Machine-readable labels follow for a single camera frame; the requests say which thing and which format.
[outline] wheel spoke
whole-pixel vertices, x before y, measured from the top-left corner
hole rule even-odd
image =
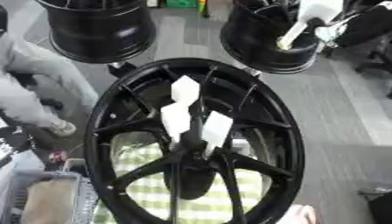
[[[147,116],[151,116],[151,114],[154,114],[156,110],[152,105],[150,105],[147,101],[145,101],[139,94],[135,93],[135,91],[132,91],[128,86],[126,85],[121,85],[120,90],[126,91],[130,98],[135,101],[136,105],[145,113]]]
[[[255,160],[251,157],[246,157],[235,152],[232,152],[229,156],[234,162],[235,169],[260,172],[261,174],[270,176],[274,180],[287,179],[294,176],[291,171],[266,164],[262,161]]]
[[[171,204],[170,221],[172,224],[179,223],[179,195],[181,193],[181,165],[180,163],[171,165]]]
[[[224,155],[216,156],[214,161],[216,162],[218,172],[225,182],[227,192],[230,195],[233,209],[233,219],[230,223],[246,224],[247,222],[244,216],[240,189],[238,187],[237,178],[235,177],[233,161]]]
[[[152,174],[160,173],[165,170],[167,165],[174,163],[178,155],[171,153],[167,156],[163,156],[157,160],[154,160],[148,164],[142,165],[133,171],[127,172],[121,177],[113,181],[113,187],[120,191],[125,192],[125,189],[134,181],[145,178]]]
[[[248,98],[252,95],[253,91],[255,91],[255,89],[257,88],[256,84],[253,84],[248,92],[243,96],[240,104],[238,104],[237,108],[234,110],[234,112],[239,115],[243,109],[243,107],[245,106],[245,103],[247,102]]]
[[[248,118],[237,118],[234,120],[235,129],[252,129],[252,128],[272,128],[276,130],[290,130],[291,125],[285,122],[276,122],[271,120],[262,119],[248,119]]]
[[[115,135],[124,132],[137,132],[137,131],[147,131],[147,132],[162,132],[162,124],[150,118],[144,118],[137,121],[126,121],[116,124],[109,125],[107,127],[99,128],[95,130],[95,133],[103,137],[113,137]]]
[[[172,72],[172,70],[170,70],[167,65],[162,66],[162,68],[164,69],[164,72],[167,74],[171,81],[176,81],[177,79],[179,79],[179,77],[181,77],[181,75]]]

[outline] rim lip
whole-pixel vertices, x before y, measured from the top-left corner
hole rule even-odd
[[[65,8],[65,6],[61,7],[61,6],[52,4],[52,3],[48,3],[47,0],[35,0],[35,1],[37,1],[39,4],[42,4],[44,7],[55,9],[55,10],[72,11],[72,12],[80,12],[80,13],[90,13],[90,14],[128,11],[130,9],[130,7],[133,7],[135,5],[144,3],[144,1],[134,0],[134,1],[130,2],[130,3],[121,5],[121,6],[116,7],[116,8],[110,8],[110,9],[84,9],[84,10],[80,10],[80,9]]]
[[[256,223],[275,223],[278,221],[284,213],[287,211],[292,201],[296,198],[298,191],[300,189],[302,179],[304,176],[305,169],[305,147],[302,141],[301,133],[295,122],[291,112],[287,109],[284,103],[280,100],[280,98],[275,94],[272,89],[270,89],[267,85],[265,85],[262,81],[257,78],[251,76],[250,74],[235,68],[230,65],[223,64],[218,61],[210,60],[210,59],[195,59],[195,58],[179,58],[179,59],[164,59],[156,62],[152,62],[146,64],[144,66],[140,66],[138,69],[132,71],[128,75],[122,77],[118,81],[116,81],[101,97],[101,99],[96,104],[93,113],[89,117],[86,133],[85,133],[85,145],[86,149],[84,150],[84,158],[87,161],[87,169],[90,173],[91,181],[94,185],[95,190],[98,192],[100,199],[102,202],[108,207],[108,209],[113,213],[115,217],[122,217],[121,220],[129,220],[135,224],[155,224],[155,223],[170,223],[166,220],[161,220],[158,217],[153,216],[149,213],[151,217],[149,219],[144,217],[144,213],[133,213],[129,214],[129,211],[126,207],[121,206],[118,202],[116,202],[116,197],[108,188],[106,188],[102,181],[102,174],[98,172],[97,167],[99,167],[99,160],[97,158],[96,152],[96,136],[94,135],[94,129],[97,125],[100,124],[101,119],[103,118],[104,112],[109,107],[109,100],[115,97],[118,94],[118,86],[119,84],[127,83],[129,85],[133,81],[137,81],[143,78],[146,75],[149,75],[151,71],[156,71],[163,65],[195,65],[200,66],[202,64],[205,67],[215,66],[218,67],[221,71],[231,72],[230,75],[235,76],[236,79],[242,80],[247,83],[257,83],[257,85],[262,88],[262,93],[269,97],[276,105],[277,109],[280,110],[280,113],[285,116],[285,119],[291,125],[291,130],[288,131],[290,134],[291,143],[290,146],[292,148],[292,156],[293,165],[292,169],[295,170],[296,177],[292,181],[288,181],[287,190],[280,194],[277,199],[279,206],[270,206],[268,204],[269,217],[265,217],[262,214],[256,214],[260,211],[255,210],[256,207],[252,208],[250,212],[247,212],[246,215],[250,214],[251,219],[248,220],[248,224],[256,224]],[[266,211],[266,207],[262,207],[258,210]]]
[[[241,62],[247,67],[252,67],[254,69],[266,72],[266,73],[271,73],[271,74],[297,74],[300,72],[303,72],[304,70],[308,69],[313,65],[313,63],[316,61],[317,57],[317,49],[315,49],[315,53],[309,58],[308,61],[306,61],[303,64],[299,64],[298,66],[292,66],[292,67],[278,67],[270,64],[270,66],[261,66],[260,63],[253,62],[249,63],[246,61],[233,47],[230,46],[230,44],[226,41],[225,35],[227,35],[227,29],[228,25],[225,24],[222,29],[220,30],[220,42],[223,46],[223,49],[230,54],[233,58]],[[315,42],[313,45],[310,45],[309,47],[315,47],[317,43]]]
[[[53,39],[53,33],[51,32],[49,34],[49,42],[51,43],[52,47],[54,50],[56,50],[58,53],[61,55],[72,59],[72,60],[77,60],[82,63],[88,63],[88,64],[107,64],[107,63],[112,63],[112,62],[118,62],[118,61],[123,61],[123,60],[128,60],[131,58],[135,58],[137,55],[144,53],[146,50],[148,50],[152,44],[155,42],[156,36],[157,36],[157,30],[155,28],[155,25],[152,23],[151,24],[152,28],[150,29],[150,36],[143,42],[137,43],[136,45],[131,45],[127,51],[124,51],[123,49],[120,50],[119,52],[123,51],[121,54],[118,54],[113,57],[88,57],[88,56],[78,56],[77,54],[73,54],[71,52],[68,52],[61,48],[59,45],[56,44],[56,42]]]

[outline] shoe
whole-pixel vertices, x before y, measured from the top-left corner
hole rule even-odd
[[[60,120],[59,124],[52,123],[49,130],[58,137],[69,137],[75,133],[76,127],[71,122]]]

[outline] leg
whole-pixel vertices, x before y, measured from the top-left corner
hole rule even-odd
[[[22,39],[13,40],[12,61],[7,69],[19,73],[43,74],[57,81],[89,113],[98,101],[98,94],[76,66],[64,57]]]
[[[0,73],[0,90],[0,108],[8,117],[43,128],[51,128],[62,122],[42,106],[35,93],[20,86],[8,74]]]

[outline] black wheel rim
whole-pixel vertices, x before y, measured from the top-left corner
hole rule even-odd
[[[274,133],[274,141],[281,151],[276,165],[233,152],[229,143],[217,150],[208,164],[223,177],[233,203],[233,218],[228,223],[275,223],[295,199],[302,182],[305,149],[298,126],[278,96],[257,78],[233,66],[208,59],[167,59],[141,66],[118,80],[102,96],[90,116],[85,138],[87,168],[101,200],[119,223],[178,223],[179,171],[183,165],[181,159],[188,149],[169,150],[170,138],[158,115],[160,107],[170,103],[162,100],[165,94],[158,101],[142,99],[141,94],[158,83],[172,83],[183,74],[200,83],[200,99],[203,99],[201,102],[206,109],[235,116],[233,132],[254,130]],[[123,113],[124,116],[119,115],[126,110],[119,109],[124,99],[136,105],[140,112],[137,117],[131,117],[128,111]],[[117,178],[108,143],[116,134],[132,131],[154,135],[163,156]],[[235,169],[260,172],[272,179],[266,194],[246,213],[242,209]],[[125,193],[125,188],[134,180],[158,172],[170,172],[171,186],[176,186],[171,187],[171,215],[168,220],[148,213]]]

